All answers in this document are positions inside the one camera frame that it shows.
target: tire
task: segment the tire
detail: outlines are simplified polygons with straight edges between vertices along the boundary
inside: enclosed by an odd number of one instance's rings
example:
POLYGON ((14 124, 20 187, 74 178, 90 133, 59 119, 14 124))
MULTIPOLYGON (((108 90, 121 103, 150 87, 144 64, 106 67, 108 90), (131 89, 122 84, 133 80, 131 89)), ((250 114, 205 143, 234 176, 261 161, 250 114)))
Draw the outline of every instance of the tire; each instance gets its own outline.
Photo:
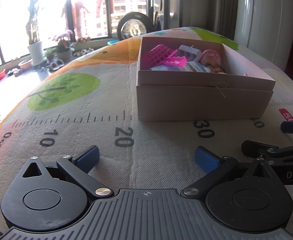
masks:
POLYGON ((151 21, 151 19, 148 16, 146 16, 145 14, 143 14, 141 12, 129 12, 126 15, 124 15, 119 21, 119 24, 118 24, 118 27, 117 27, 117 35, 118 35, 119 41, 123 40, 122 33, 121 33, 123 25, 128 20, 131 20, 131 19, 141 21, 144 24, 144 26, 146 27, 146 32, 147 33, 151 33, 151 32, 155 31, 153 22, 151 21))

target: metal screw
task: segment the metal screw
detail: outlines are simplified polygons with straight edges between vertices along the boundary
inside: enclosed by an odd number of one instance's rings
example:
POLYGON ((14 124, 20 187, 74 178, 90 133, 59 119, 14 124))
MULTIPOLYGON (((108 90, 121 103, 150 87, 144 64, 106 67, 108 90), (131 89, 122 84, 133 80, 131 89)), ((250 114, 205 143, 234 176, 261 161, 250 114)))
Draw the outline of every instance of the metal screw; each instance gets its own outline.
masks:
POLYGON ((111 190, 106 188, 106 187, 101 187, 101 188, 98 188, 95 193, 99 196, 106 196, 106 195, 109 195, 111 193, 111 190))
POLYGON ((183 190, 183 193, 185 195, 194 196, 194 195, 199 194, 199 190, 194 187, 188 187, 183 190))

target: potted plant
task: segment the potted plant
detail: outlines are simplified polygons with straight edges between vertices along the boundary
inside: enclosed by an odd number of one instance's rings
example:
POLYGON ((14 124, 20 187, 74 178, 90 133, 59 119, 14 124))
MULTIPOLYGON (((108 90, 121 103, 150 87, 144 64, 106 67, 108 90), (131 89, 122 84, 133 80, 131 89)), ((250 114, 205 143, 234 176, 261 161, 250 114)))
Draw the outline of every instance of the potted plant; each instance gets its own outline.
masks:
POLYGON ((45 51, 45 56, 47 57, 48 61, 51 62, 55 55, 55 49, 48 48, 45 51))
POLYGON ((71 30, 66 30, 65 33, 59 34, 53 38, 53 41, 57 41, 58 45, 55 48, 57 57, 63 61, 68 61, 72 58, 72 52, 74 51, 74 45, 70 41, 71 30))
POLYGON ((42 48, 42 42, 39 39, 39 28, 38 28, 38 11, 39 11, 39 0, 30 0, 28 7, 29 20, 26 25, 26 31, 29 37, 28 50, 32 57, 32 65, 40 65, 46 61, 44 51, 42 48))

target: black gripper pad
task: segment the black gripper pad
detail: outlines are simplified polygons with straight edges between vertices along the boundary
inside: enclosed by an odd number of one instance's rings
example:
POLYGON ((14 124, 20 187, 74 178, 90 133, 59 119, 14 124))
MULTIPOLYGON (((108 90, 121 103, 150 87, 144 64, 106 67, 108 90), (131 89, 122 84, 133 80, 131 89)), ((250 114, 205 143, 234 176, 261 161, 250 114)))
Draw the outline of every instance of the black gripper pad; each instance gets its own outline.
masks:
POLYGON ((1 239, 293 240, 293 237, 284 229, 263 234, 233 231, 214 221, 200 201, 183 198, 175 189, 121 189, 117 196, 96 200, 86 216, 68 228, 51 233, 11 228, 1 239))

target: open box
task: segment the open box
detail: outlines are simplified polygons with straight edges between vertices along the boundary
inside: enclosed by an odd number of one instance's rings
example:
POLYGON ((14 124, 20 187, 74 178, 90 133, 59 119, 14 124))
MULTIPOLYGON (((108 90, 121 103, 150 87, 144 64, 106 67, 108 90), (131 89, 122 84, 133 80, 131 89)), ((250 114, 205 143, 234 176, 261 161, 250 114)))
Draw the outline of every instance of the open box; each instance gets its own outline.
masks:
POLYGON ((190 39, 143 37, 138 59, 137 102, 140 121, 190 121, 260 118, 275 81, 224 44, 190 39), (141 57, 155 46, 194 46, 217 51, 228 74, 150 71, 141 57))

